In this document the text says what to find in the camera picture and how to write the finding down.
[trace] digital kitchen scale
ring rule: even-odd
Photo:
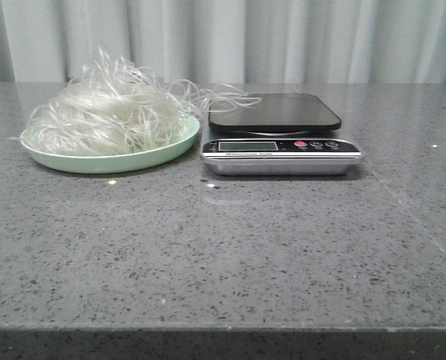
[[[211,106],[213,112],[203,124],[200,157],[214,173],[340,175],[362,161],[362,151],[354,144],[331,135],[342,121],[316,96],[252,97],[261,102],[231,112],[217,112],[227,106],[224,103]]]

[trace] mint green plate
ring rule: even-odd
[[[32,132],[35,129],[30,127],[21,134],[21,143],[29,151],[33,159],[52,169],[81,174],[123,173],[166,163],[186,152],[193,145],[200,128],[200,123],[196,118],[188,117],[188,121],[188,133],[184,139],[162,148],[135,152],[134,154],[69,156],[45,153],[31,147],[29,139],[31,139]]]

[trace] gray speckled countertop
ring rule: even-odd
[[[446,85],[241,85],[314,94],[343,119],[366,159],[327,178],[214,175],[198,141],[136,172],[47,169],[7,138],[64,86],[0,83],[0,359],[112,359],[88,354],[142,338],[156,359],[192,341],[213,359],[351,359],[346,332],[365,359],[395,333],[398,359],[445,358]]]

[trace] curtain fold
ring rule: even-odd
[[[446,83],[446,0],[0,0],[0,81],[99,44],[167,83]]]

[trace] plate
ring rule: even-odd
[[[189,116],[188,133],[179,142],[149,151],[123,155],[70,156],[38,151],[30,145],[29,139],[36,131],[36,129],[30,127],[21,134],[21,143],[33,159],[51,169],[81,174],[123,173],[153,167],[179,157],[191,148],[199,128],[200,122]]]

